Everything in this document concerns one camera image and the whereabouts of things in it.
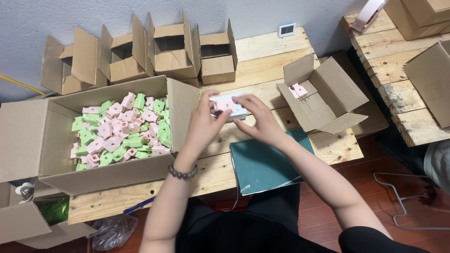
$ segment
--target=wooden table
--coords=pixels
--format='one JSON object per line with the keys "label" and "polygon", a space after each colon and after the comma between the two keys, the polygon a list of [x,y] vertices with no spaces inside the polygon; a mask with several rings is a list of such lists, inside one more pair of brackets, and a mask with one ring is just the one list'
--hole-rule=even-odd
{"label": "wooden table", "polygon": [[341,24],[406,144],[411,147],[450,138],[450,128],[438,126],[403,71],[407,61],[436,42],[449,40],[450,34],[405,41],[384,10],[360,33],[350,29],[357,15],[342,17]]}
{"label": "wooden table", "polygon": [[[276,83],[284,82],[284,65],[314,52],[303,28],[297,27],[295,33],[294,36],[281,39],[273,32],[237,40],[236,81],[204,86],[201,89],[217,89],[223,95],[253,93],[270,107],[284,131],[299,129],[300,125],[276,86]],[[315,58],[315,67],[318,66],[319,61]],[[248,114],[245,122],[253,125],[255,118]],[[236,187],[229,146],[232,142],[248,139],[250,137],[237,129],[234,123],[225,124],[216,141],[197,161],[199,171],[193,179],[191,196]],[[309,135],[309,139],[316,156],[328,164],[363,157],[351,128],[335,136],[325,132],[315,133]],[[68,223],[75,224],[122,213],[126,208],[157,195],[163,183],[164,181],[156,181],[72,197]]]}

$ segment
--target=green folder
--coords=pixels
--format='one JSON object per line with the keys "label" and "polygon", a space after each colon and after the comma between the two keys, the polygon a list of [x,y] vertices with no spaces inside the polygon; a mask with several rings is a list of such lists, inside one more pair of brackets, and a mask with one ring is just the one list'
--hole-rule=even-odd
{"label": "green folder", "polygon": [[[286,133],[314,154],[308,135],[302,129]],[[242,195],[260,193],[303,181],[281,152],[255,139],[231,143],[230,152]]]}

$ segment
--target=green plastic bag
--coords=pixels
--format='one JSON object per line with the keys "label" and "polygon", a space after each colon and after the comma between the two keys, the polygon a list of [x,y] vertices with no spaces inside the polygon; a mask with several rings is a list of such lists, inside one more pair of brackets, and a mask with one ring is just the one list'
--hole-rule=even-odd
{"label": "green plastic bag", "polygon": [[36,203],[36,206],[49,226],[56,225],[69,218],[69,197]]}

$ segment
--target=yellow cable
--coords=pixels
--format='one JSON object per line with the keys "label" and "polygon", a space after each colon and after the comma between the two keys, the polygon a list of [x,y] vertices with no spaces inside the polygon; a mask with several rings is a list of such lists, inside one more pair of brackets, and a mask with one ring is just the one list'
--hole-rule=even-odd
{"label": "yellow cable", "polygon": [[5,80],[11,81],[11,82],[13,82],[13,83],[15,83],[15,84],[18,84],[18,85],[20,85],[20,86],[23,86],[23,87],[26,87],[26,88],[28,88],[28,89],[32,89],[32,90],[34,90],[34,91],[37,91],[37,92],[41,93],[42,95],[45,95],[42,91],[36,90],[35,88],[30,87],[30,86],[28,86],[28,85],[26,85],[26,84],[20,83],[20,82],[18,82],[18,81],[14,81],[13,79],[9,79],[9,78],[4,77],[4,76],[2,76],[2,75],[0,75],[0,77],[3,78],[3,79],[5,79]]}

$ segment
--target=pen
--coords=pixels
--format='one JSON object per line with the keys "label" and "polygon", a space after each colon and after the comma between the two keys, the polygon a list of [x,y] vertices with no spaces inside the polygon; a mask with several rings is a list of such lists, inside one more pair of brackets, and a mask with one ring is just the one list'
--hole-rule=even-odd
{"label": "pen", "polygon": [[135,206],[132,206],[132,207],[130,207],[130,208],[125,209],[125,210],[123,211],[123,213],[124,213],[124,214],[130,214],[130,213],[132,213],[132,212],[134,212],[134,211],[136,211],[136,210],[138,210],[138,209],[141,209],[141,208],[143,208],[146,204],[152,203],[152,202],[153,202],[153,199],[154,199],[155,197],[151,197],[151,198],[149,198],[149,199],[147,199],[147,200],[142,201],[141,203],[139,203],[139,204],[137,204],[137,205],[135,205]]}

